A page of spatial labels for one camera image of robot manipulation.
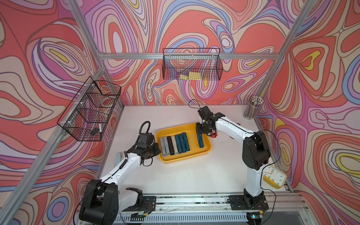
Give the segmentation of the black pruning pliers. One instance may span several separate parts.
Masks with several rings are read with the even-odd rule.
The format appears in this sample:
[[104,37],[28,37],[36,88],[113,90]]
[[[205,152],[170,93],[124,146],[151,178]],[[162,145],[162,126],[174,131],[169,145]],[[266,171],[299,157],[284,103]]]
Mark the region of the black pruning pliers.
[[167,141],[168,141],[170,155],[174,155],[175,153],[174,153],[173,142],[170,136],[167,136]]

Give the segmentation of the yellow storage tray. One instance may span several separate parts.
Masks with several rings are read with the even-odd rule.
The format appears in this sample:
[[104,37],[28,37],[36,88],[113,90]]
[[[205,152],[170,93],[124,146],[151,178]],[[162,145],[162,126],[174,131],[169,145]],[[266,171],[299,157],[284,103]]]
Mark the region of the yellow storage tray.
[[156,139],[161,150],[159,158],[167,164],[205,155],[212,149],[209,137],[197,133],[195,123],[162,129]]

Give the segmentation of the beige pruning pliers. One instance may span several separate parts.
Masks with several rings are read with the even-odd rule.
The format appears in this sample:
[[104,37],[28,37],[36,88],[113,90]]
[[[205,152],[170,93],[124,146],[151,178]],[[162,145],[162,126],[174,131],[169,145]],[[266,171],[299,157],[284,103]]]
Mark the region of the beige pruning pliers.
[[178,152],[178,147],[177,147],[177,142],[176,142],[175,136],[171,136],[171,140],[172,140],[174,154],[178,155],[179,152]]

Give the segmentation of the teal pruning pliers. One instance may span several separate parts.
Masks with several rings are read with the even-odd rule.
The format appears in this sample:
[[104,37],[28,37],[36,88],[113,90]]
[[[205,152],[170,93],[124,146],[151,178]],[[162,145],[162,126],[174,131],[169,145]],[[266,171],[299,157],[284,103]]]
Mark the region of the teal pruning pliers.
[[179,139],[179,135],[175,135],[175,140],[176,140],[178,153],[182,154],[182,145],[181,145],[181,142],[180,142],[180,139]]

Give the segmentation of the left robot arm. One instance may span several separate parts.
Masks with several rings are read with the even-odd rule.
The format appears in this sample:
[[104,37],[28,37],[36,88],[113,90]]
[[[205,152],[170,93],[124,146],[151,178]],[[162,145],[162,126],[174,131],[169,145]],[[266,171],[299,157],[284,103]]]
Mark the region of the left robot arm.
[[145,160],[160,154],[158,143],[152,133],[141,133],[136,143],[124,152],[124,158],[115,168],[101,179],[92,179],[86,186],[81,200],[79,219],[95,225],[111,225],[123,210],[141,210],[152,205],[143,199],[143,191],[128,187],[120,191],[120,187],[132,172]]

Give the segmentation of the grey pruning pliers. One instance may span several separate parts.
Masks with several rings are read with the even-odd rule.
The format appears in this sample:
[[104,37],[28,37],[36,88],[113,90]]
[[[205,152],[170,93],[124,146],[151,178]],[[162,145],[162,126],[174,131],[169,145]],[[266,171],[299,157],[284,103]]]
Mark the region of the grey pruning pliers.
[[163,137],[163,142],[164,142],[164,146],[165,146],[165,150],[166,150],[166,156],[170,156],[171,154],[170,154],[167,137]]
[[159,140],[160,140],[160,145],[161,145],[162,157],[166,157],[167,149],[166,149],[166,145],[165,145],[165,137],[161,137]]

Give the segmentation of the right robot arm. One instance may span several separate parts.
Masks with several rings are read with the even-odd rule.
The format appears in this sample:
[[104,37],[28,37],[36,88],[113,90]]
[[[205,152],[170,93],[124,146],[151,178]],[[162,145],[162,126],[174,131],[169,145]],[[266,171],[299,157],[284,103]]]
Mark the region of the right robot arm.
[[248,130],[220,112],[211,112],[207,106],[199,108],[197,112],[200,117],[200,122],[196,124],[197,133],[211,136],[221,131],[242,144],[242,160],[247,166],[247,184],[244,193],[252,198],[262,195],[261,170],[271,157],[265,133]]

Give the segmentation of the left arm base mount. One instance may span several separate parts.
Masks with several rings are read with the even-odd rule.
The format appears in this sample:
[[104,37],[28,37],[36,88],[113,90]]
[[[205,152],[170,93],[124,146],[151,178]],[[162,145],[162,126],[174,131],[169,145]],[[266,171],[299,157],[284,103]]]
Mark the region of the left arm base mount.
[[156,196],[144,196],[143,191],[128,187],[119,194],[120,212],[153,212],[156,209]]

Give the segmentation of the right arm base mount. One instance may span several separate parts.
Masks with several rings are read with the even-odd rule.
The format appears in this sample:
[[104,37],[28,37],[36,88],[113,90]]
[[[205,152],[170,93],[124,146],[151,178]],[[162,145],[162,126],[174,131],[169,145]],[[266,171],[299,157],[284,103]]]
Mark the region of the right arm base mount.
[[260,210],[265,212],[269,209],[264,191],[261,191],[258,196],[253,197],[249,192],[244,190],[243,195],[230,195],[227,202],[234,211]]

